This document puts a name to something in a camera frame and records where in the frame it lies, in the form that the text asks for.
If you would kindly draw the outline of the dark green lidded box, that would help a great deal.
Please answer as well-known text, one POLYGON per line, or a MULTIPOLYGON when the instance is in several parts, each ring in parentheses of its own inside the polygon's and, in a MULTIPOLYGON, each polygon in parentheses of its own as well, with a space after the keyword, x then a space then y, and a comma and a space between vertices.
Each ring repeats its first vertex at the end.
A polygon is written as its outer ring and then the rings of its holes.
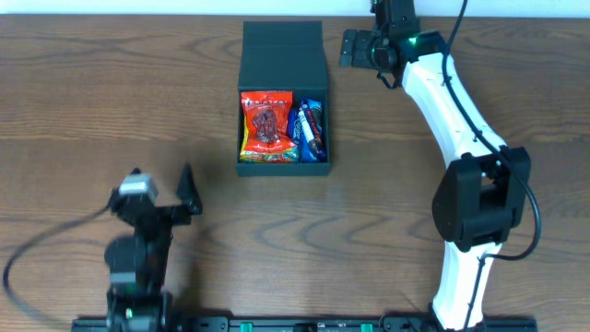
POLYGON ((329 75, 320 21, 245 21, 237 91, 290 90, 322 103, 322 143, 331 151, 329 75))

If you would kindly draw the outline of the blue Oreo cookie pack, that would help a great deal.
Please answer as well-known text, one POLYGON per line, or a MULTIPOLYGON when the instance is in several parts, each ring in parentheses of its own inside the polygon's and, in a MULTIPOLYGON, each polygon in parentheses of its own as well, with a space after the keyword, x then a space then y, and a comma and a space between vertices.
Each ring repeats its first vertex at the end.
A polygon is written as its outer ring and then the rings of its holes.
POLYGON ((301 124, 303 162, 324 162, 327 159, 321 115, 321 102, 310 99, 301 100, 298 118, 301 124))

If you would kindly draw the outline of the purple Dairy Milk bar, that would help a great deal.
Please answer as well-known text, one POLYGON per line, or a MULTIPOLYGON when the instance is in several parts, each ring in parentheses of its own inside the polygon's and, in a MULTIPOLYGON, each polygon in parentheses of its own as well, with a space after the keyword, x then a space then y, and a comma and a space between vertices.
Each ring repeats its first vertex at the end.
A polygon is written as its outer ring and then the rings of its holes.
POLYGON ((303 104, 299 110, 302 133, 311 154, 317 160, 325 159, 325 149, 321 140, 320 132, 313 118, 313 113, 307 104, 303 104))

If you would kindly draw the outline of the red dried fruit bag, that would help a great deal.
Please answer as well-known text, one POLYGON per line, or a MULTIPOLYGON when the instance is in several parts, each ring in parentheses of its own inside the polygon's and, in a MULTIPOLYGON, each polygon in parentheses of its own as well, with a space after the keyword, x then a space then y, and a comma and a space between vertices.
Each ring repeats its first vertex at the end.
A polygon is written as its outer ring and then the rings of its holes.
POLYGON ((288 137, 290 90, 243 91, 241 93, 244 131, 241 154, 270 154, 293 149, 288 137))

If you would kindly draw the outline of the green Haribo candy bag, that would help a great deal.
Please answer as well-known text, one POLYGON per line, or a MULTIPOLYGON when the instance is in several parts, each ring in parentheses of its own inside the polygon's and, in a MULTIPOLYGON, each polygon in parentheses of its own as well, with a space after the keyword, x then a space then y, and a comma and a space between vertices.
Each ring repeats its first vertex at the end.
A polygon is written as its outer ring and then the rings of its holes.
POLYGON ((284 135, 270 136, 267 140, 248 135, 242 141, 239 154, 240 162, 290 163, 299 158, 298 145, 284 135))

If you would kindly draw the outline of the blue Eclipse mint box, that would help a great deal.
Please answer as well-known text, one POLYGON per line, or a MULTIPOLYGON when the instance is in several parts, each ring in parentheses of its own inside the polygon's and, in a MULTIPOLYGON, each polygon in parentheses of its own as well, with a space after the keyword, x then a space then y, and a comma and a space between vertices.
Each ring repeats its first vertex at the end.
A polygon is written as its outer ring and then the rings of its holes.
POLYGON ((298 109, 293 108, 289 111, 287 135, 297 145, 301 143, 301 123, 298 109))

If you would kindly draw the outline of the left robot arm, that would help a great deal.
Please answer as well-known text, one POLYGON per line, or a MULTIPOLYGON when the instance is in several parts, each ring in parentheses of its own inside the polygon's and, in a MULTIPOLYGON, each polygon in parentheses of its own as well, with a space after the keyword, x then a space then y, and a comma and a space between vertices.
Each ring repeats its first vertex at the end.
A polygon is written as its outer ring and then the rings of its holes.
POLYGON ((113 189, 107 208, 134 232, 115 238, 104 253, 110 270, 106 325, 109 331, 165 331, 171 315, 165 283, 172 229, 203 213, 192 168, 183 166, 178 205, 157 206, 158 190, 149 173, 134 169, 113 189))

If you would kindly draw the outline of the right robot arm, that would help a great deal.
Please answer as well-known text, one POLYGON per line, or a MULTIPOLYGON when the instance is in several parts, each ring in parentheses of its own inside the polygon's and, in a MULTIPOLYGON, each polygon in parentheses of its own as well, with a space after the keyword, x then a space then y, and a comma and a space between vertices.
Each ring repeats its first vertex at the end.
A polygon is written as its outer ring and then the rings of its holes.
POLYGON ((444 241, 442 275, 425 314, 384 318, 385 331, 535 331, 526 317, 487 317, 482 312, 491 266, 521 221, 530 196, 531 160, 524 148, 509 148, 478 112, 450 55, 450 42, 422 31, 416 20, 393 30, 346 30, 339 63, 394 75, 417 104, 445 162, 432 199, 435 227, 444 241))

